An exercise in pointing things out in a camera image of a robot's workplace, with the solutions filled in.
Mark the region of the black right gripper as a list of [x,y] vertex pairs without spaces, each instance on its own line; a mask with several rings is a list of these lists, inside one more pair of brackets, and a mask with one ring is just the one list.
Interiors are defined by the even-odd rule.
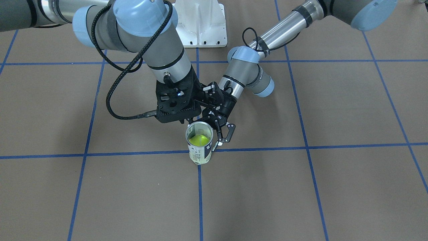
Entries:
[[201,90],[197,93],[197,102],[199,102],[200,105],[210,109],[219,109],[224,105],[224,94],[217,82],[211,82],[208,85],[200,85]]

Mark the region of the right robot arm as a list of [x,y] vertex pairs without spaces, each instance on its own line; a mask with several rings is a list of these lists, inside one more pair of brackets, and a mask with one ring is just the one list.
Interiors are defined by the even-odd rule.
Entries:
[[[70,23],[76,37],[95,48],[121,74],[106,96],[106,107],[117,119],[181,115],[190,118],[225,103],[215,82],[197,78],[177,32],[178,16],[167,0],[2,0],[1,31],[50,28]],[[145,63],[156,77],[157,108],[121,116],[111,107],[116,87]]]

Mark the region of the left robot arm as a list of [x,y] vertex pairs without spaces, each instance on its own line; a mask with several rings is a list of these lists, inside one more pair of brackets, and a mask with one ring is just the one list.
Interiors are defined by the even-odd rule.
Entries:
[[227,119],[245,88],[258,97],[266,97],[273,92],[274,81],[260,67],[261,59],[293,41],[313,22],[327,16],[333,16],[359,31],[370,31],[387,20],[396,6],[396,0],[306,0],[264,34],[255,35],[251,43],[232,48],[227,55],[229,65],[221,80],[209,85],[215,94],[224,95],[224,103],[202,112],[201,121],[216,130],[211,152],[231,140],[235,125]]

